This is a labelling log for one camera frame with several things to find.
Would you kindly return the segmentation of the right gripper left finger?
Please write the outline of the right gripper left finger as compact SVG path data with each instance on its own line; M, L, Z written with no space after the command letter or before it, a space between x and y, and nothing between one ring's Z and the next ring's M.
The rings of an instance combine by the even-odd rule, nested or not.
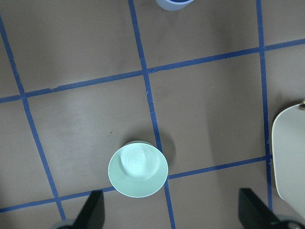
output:
M73 229L102 229L105 223L102 191L92 191L72 225Z

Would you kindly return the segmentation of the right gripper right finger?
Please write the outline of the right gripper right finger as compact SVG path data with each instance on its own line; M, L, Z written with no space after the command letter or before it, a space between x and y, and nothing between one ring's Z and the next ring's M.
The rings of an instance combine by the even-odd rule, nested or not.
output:
M250 188L239 189L238 218L244 229L271 229L279 224L278 217Z

